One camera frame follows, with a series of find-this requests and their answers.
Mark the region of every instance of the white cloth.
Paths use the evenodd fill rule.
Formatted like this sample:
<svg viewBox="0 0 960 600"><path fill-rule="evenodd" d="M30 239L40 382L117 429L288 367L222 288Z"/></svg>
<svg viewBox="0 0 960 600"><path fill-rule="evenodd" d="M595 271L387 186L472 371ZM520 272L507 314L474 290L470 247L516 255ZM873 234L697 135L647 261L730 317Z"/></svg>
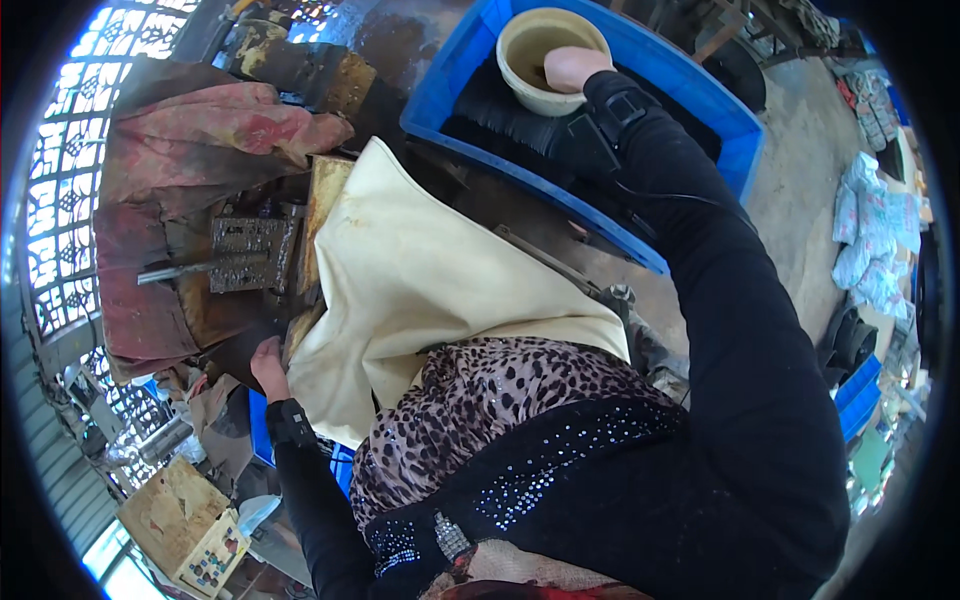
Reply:
<svg viewBox="0 0 960 600"><path fill-rule="evenodd" d="M319 433L369 435L371 389L394 408L423 348L538 336L629 361L623 324L572 283L426 193L372 138L314 239L327 310L290 359L290 389Z"/></svg>

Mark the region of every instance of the black sleeve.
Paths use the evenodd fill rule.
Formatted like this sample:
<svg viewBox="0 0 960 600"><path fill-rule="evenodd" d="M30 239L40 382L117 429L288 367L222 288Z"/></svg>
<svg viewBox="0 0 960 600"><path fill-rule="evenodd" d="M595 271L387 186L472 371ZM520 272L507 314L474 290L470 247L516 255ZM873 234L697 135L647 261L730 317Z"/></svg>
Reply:
<svg viewBox="0 0 960 600"><path fill-rule="evenodd" d="M303 547L317 597L366 598L373 582L373 555L357 530L347 497L330 472L329 457L318 446L281 442L274 448L274 459L283 502Z"/></svg>
<svg viewBox="0 0 960 600"><path fill-rule="evenodd" d="M596 105L629 87L637 85L605 72L585 93ZM657 232L686 319L691 441L772 527L791 562L826 579L850 521L846 451L777 269L716 166L662 108L650 107L625 132L619 153L626 187L638 192L621 201ZM645 196L657 194L722 207Z"/></svg>

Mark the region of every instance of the decorative window grille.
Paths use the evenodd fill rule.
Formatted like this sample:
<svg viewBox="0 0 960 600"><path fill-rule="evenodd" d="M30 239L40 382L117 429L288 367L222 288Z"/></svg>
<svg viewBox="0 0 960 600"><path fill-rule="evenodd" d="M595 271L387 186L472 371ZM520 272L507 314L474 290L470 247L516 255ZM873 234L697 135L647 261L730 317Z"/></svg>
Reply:
<svg viewBox="0 0 960 600"><path fill-rule="evenodd" d="M200 0L109 0L60 68L30 169L26 231L28 310L41 344L100 310L91 217L97 207L109 115L119 86L140 55L165 59L174 36ZM82 359L98 377L110 407L128 424L120 444L138 444L170 419L141 388L117 386L103 347ZM123 467L139 487L156 472L139 458Z"/></svg>

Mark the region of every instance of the blue plastic crate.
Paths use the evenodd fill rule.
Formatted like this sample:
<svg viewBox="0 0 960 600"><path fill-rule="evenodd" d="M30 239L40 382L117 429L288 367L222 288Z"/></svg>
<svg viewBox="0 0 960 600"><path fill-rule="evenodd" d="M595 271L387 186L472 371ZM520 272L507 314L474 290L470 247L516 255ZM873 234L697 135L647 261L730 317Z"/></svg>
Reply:
<svg viewBox="0 0 960 600"><path fill-rule="evenodd" d="M880 375L880 361L874 355L860 365L860 368L837 390L833 403L840 413L840 429L844 442L849 442L856 432L863 428L880 402L880 389L876 379Z"/></svg>
<svg viewBox="0 0 960 600"><path fill-rule="evenodd" d="M613 60L669 94L712 128L723 144L717 169L740 203L754 183L763 148L763 127L719 82L684 53L646 29L588 0L481 0L464 15L433 59L400 115L404 131L501 171L526 189L566 210L651 271L668 272L650 246L593 206L499 156L440 133L473 71L490 55L500 31L515 14L543 7L576 12L603 33Z"/></svg>
<svg viewBox="0 0 960 600"><path fill-rule="evenodd" d="M267 432L267 398L254 390L250 393L250 441L253 446L253 455L258 459L276 468L274 449L270 445L270 434ZM337 485L344 493L350 489L350 477L353 469L353 450L345 445L334 444L330 461L330 472L337 480Z"/></svg>

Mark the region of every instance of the corrugated metal wall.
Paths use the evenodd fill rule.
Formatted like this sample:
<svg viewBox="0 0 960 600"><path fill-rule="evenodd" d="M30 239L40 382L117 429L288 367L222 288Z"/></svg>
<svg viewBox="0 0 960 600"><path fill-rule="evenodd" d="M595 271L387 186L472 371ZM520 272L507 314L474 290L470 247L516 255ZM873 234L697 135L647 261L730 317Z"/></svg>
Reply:
<svg viewBox="0 0 960 600"><path fill-rule="evenodd" d="M8 364L24 438L36 460L37 475L50 504L77 555L82 557L113 520L117 502L46 401L34 349L23 330L22 319L22 304L5 301L3 329L10 336Z"/></svg>

